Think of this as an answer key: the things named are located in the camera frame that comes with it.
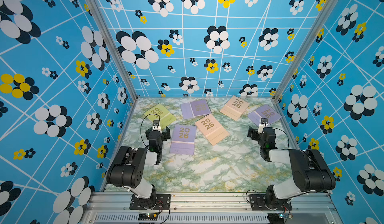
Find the green desk calendar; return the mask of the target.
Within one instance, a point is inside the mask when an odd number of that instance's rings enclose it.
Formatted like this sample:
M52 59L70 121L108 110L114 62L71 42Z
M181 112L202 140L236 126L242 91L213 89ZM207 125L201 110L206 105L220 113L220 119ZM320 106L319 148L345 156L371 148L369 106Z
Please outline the green desk calendar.
M160 120L160 127L165 129L176 121L176 117L162 104L157 104L145 112L147 118L151 121Z

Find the aluminium front rail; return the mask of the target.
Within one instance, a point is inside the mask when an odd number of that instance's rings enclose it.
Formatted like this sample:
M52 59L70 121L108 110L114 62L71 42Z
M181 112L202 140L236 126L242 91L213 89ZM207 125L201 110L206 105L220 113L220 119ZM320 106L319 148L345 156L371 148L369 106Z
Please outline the aluminium front rail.
M131 194L96 193L83 224L270 224L268 214L291 214L286 224L341 224L342 219L326 193L293 198L292 211L253 211L248 193L171 193L169 210L130 210ZM158 220L138 221L140 213L156 213Z

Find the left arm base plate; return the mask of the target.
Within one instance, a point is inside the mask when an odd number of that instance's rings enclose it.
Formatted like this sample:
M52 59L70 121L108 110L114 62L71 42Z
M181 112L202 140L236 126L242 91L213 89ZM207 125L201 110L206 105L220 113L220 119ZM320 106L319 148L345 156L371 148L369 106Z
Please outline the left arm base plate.
M140 199L137 198L135 195L132 195L129 209L136 211L169 210L170 203L170 194L156 194L155 196L152 195L149 199Z

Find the purple calendar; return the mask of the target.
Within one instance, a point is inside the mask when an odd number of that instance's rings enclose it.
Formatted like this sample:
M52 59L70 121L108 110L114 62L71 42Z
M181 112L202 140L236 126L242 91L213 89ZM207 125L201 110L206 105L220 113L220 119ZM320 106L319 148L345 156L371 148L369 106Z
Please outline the purple calendar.
M262 123L262 119L267 119L267 127L279 121L281 117L282 116L269 105L263 105L248 114L248 118L257 126Z
M193 156L196 133L196 126L176 124L171 139L170 153Z
M191 119L211 114L211 110L206 99L183 103L181 104L181 111L184 119Z

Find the aluminium corner post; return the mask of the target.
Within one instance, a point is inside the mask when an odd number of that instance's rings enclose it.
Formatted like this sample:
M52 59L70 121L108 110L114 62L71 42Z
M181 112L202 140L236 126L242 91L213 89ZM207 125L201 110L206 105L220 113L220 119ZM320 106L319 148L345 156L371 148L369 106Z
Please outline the aluminium corner post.
M283 92L287 88L292 75L294 74L296 69L300 66L300 63L302 62L303 58L306 56L310 47L312 46L312 43L315 40L315 37L317 36L320 29L323 27L325 22L328 20L330 14L334 10L338 1L339 0L328 0L328 2L325 4L325 7L317 16L310 31L308 32L306 38L304 39L302 45L300 46L294 62L288 68L283 80L281 81L279 87L277 88L277 92L274 95L275 103L277 103L278 99L283 95Z
M127 86L127 89L133 99L133 103L136 103L138 96L136 94L136 91L134 89L132 82L130 81L130 78L128 77L127 70L123 64L122 58L119 55L118 49L114 44L113 37L107 27L107 23L105 22L105 19L102 15L102 11L98 7L96 0L85 0L85 1L87 5L91 8L91 11L93 12L94 20L99 28L99 31L102 34L104 41L106 42L106 45L109 49L111 57L113 58L117 66L119 74L121 75L124 83Z

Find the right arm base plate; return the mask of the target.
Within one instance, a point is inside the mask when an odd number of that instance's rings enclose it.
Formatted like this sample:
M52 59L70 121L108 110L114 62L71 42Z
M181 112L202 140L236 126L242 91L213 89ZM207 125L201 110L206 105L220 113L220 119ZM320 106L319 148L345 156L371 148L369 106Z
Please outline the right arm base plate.
M248 200L253 211L292 211L291 202L288 200L279 200L273 196L259 194L248 195Z

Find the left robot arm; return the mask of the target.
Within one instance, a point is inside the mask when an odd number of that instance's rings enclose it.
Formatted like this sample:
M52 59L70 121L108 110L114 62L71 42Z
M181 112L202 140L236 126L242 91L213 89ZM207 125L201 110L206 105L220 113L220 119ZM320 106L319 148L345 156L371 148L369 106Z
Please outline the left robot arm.
M120 147L106 177L108 184L128 189L133 193L133 201L149 210L157 205L164 207L164 201L158 197L156 187L145 180L144 167L160 164L163 143L171 138L171 132L169 127L152 127L146 131L146 137L147 148Z

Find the pink calendar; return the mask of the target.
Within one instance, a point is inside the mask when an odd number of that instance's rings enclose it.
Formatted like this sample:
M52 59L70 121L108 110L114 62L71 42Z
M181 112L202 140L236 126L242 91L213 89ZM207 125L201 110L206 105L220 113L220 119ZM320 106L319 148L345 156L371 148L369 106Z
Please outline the pink calendar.
M237 96L233 96L220 110L221 113L232 118L235 121L238 121L241 115L249 107L249 103Z
M230 135L212 114L201 118L195 125L213 146Z

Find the right aluminium corner post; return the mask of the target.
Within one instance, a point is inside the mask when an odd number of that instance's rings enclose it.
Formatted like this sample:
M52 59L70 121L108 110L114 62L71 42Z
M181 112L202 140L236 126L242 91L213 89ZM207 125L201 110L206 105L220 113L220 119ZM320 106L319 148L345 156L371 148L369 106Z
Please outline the right aluminium corner post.
M287 88L292 75L294 74L296 69L300 66L300 63L302 62L303 58L306 56L310 47L312 46L312 43L315 40L315 37L317 36L320 29L323 27L325 22L328 20L330 14L334 10L338 1L339 0L328 0L328 2L325 4L325 7L317 16L310 31L308 32L306 38L304 39L302 45L300 46L294 62L288 68L283 80L281 81L279 87L277 88L277 92L274 95L275 103L277 103L278 99L283 95L283 92Z

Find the left green circuit board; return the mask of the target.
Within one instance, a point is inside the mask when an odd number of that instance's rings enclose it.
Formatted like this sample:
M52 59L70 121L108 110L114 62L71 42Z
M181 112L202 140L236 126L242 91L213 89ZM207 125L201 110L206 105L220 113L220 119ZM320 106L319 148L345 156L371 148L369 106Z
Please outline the left green circuit board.
M158 214L156 213L140 213L138 221L151 221L155 222L158 220Z

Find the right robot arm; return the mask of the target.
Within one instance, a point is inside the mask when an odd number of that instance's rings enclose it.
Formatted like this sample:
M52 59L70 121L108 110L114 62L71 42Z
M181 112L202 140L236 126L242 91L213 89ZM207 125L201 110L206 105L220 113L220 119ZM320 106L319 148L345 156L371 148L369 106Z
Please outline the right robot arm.
M260 146L261 157L271 163L289 164L292 177L268 186L265 205L271 210L284 206L291 198L310 192L324 192L336 187L336 179L318 150L278 149L276 131L248 128L247 137Z

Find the left aluminium corner post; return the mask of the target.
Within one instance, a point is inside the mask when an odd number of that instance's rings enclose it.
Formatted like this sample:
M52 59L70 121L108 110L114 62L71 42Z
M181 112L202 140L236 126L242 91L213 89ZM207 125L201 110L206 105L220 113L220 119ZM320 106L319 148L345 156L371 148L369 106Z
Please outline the left aluminium corner post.
M117 66L119 74L121 75L124 83L127 86L127 89L133 99L133 103L136 103L138 96L136 94L136 91L134 89L132 82L130 81L130 78L128 77L127 70L123 64L122 58L119 55L118 49L114 44L113 37L107 27L107 23L105 22L105 19L102 15L102 11L98 7L96 0L85 0L85 1L87 5L91 8L91 11L93 12L94 20L99 28L99 31L102 34L104 41L106 42L106 45L109 49L111 57L113 58Z

